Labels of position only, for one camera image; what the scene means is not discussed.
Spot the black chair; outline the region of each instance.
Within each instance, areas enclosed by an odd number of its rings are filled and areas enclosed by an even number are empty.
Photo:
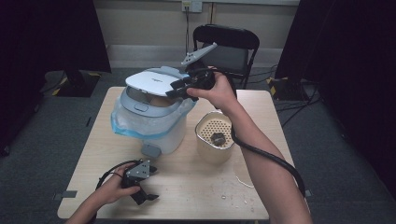
[[[255,34],[245,29],[207,24],[197,27],[192,38],[194,51],[198,50],[198,42],[203,43],[202,48],[214,42],[218,45],[201,58],[204,66],[216,66],[233,73],[233,78],[244,82],[243,89],[247,87],[254,56],[260,45]]]

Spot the strainer basket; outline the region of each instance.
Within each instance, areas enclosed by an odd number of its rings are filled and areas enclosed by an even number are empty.
[[[206,114],[196,125],[197,151],[204,161],[214,164],[226,162],[231,157],[233,139],[231,138],[231,122],[219,111]],[[213,133],[223,133],[225,143],[215,146],[212,143]]]

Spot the person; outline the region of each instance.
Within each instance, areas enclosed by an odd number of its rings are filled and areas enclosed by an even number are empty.
[[[235,134],[241,141],[284,160],[279,149],[237,101],[227,77],[215,72],[215,79],[215,86],[210,91],[190,88],[187,89],[187,94],[205,98],[220,109],[230,119]],[[241,150],[250,179],[268,211],[270,222],[312,223],[306,201],[289,171],[255,152],[242,147]]]
[[[121,197],[137,193],[140,190],[138,186],[127,189],[121,187],[123,173],[131,165],[133,163],[127,163],[117,168],[115,173],[99,189],[82,202],[74,214],[67,219],[66,223],[89,223],[103,205],[114,203]]]
[[[205,98],[214,107],[221,110],[233,124],[236,136],[251,146],[261,148],[279,158],[281,152],[254,123],[248,112],[237,101],[226,76],[215,72],[215,86],[211,90],[189,88],[187,94]],[[247,170],[262,203],[268,211],[270,222],[312,223],[312,218],[303,195],[298,190],[292,175],[278,164],[250,150],[241,148],[247,164]],[[122,175],[121,167],[116,173]],[[106,203],[113,203],[118,198],[138,192],[138,187],[120,188],[119,176],[113,175],[94,192],[76,213],[70,217],[70,223],[84,223]]]

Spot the black curtain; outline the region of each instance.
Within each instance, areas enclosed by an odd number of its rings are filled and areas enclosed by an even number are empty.
[[[348,139],[396,198],[395,11],[395,1],[301,0],[276,77],[320,82]]]
[[[0,150],[33,113],[48,71],[111,72],[92,0],[2,1]]]

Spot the right hand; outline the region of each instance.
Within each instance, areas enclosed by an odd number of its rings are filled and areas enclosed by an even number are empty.
[[[215,72],[215,86],[211,90],[202,90],[195,88],[188,88],[187,94],[194,97],[205,98],[214,107],[220,109],[224,115],[227,116],[229,111],[233,108],[235,103],[238,103],[233,89],[226,76],[222,73]]]

